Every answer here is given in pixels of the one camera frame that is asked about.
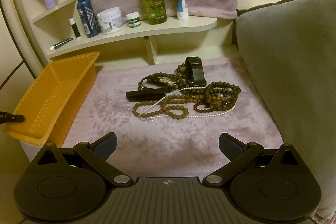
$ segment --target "jar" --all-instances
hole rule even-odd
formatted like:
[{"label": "jar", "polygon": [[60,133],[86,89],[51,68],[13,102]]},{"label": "jar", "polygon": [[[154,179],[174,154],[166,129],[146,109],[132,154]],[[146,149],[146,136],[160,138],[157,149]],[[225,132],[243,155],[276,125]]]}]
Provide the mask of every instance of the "jar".
[{"label": "jar", "polygon": [[140,26],[140,20],[139,20],[139,13],[138,12],[134,12],[134,13],[130,13],[128,15],[126,15],[127,21],[128,21],[128,26],[130,28],[134,28],[137,26]]},{"label": "jar", "polygon": [[120,8],[114,7],[97,14],[97,20],[103,34],[120,31],[124,27]]}]

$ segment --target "shelf support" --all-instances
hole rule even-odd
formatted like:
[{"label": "shelf support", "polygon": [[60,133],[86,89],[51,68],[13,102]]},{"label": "shelf support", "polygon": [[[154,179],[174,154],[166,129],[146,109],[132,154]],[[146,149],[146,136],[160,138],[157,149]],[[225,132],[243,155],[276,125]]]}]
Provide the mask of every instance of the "shelf support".
[{"label": "shelf support", "polygon": [[158,57],[156,36],[144,37],[149,65],[155,65]]}]

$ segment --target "lip balm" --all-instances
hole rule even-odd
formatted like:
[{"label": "lip balm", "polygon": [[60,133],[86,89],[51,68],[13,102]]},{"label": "lip balm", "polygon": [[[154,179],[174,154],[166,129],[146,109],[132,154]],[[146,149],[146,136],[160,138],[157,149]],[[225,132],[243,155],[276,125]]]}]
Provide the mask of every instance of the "lip balm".
[{"label": "lip balm", "polygon": [[77,27],[77,24],[76,24],[74,18],[70,18],[69,21],[70,21],[73,33],[75,34],[75,37],[77,39],[80,39],[81,38],[81,34],[80,34],[79,30],[78,30],[78,27]]},{"label": "lip balm", "polygon": [[71,37],[71,38],[68,38],[68,39],[66,39],[66,40],[63,40],[63,41],[61,41],[61,42],[58,42],[58,43],[56,43],[55,45],[51,46],[51,47],[50,47],[50,50],[51,50],[51,51],[54,51],[55,49],[57,49],[57,48],[59,48],[59,47],[65,45],[65,44],[68,43],[68,42],[70,42],[71,40],[73,40],[72,37]]}]

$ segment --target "bead necklace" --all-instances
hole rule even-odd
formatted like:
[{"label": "bead necklace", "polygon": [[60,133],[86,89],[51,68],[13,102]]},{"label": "bead necklace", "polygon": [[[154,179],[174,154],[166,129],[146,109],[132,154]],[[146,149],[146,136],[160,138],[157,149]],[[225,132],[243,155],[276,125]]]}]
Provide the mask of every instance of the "bead necklace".
[{"label": "bead necklace", "polygon": [[[179,86],[179,90],[169,93],[156,102],[144,101],[136,103],[133,107],[132,113],[136,117],[146,118],[151,122],[154,118],[159,117],[172,117],[177,120],[184,119],[186,117],[215,117],[231,111],[236,106],[238,95],[241,92],[241,89],[237,85],[230,85],[225,82],[213,82],[207,87],[193,87],[193,84],[187,80],[188,72],[181,70],[181,68],[184,67],[185,64],[179,65],[175,71],[176,75],[162,72],[150,75],[156,77],[166,77],[171,81],[176,81]],[[182,95],[175,95],[177,92],[181,92]],[[210,113],[213,111],[222,112],[219,114],[190,116],[188,109],[182,105],[188,103],[194,103],[194,110],[198,113]],[[150,107],[141,113],[137,112],[138,107],[145,105],[149,105]],[[148,112],[156,105],[160,105],[161,109],[156,110],[155,112]],[[200,105],[204,105],[205,109],[198,109],[197,107]],[[181,114],[175,114],[171,112],[171,110],[180,110]]]}]

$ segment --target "lotion tube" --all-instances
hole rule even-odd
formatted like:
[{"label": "lotion tube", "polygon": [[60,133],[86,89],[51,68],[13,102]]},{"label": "lotion tube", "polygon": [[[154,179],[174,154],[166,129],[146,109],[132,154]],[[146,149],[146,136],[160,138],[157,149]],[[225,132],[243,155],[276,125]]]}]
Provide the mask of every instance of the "lotion tube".
[{"label": "lotion tube", "polygon": [[189,18],[188,6],[185,3],[185,0],[178,0],[177,4],[177,19],[186,20]]}]

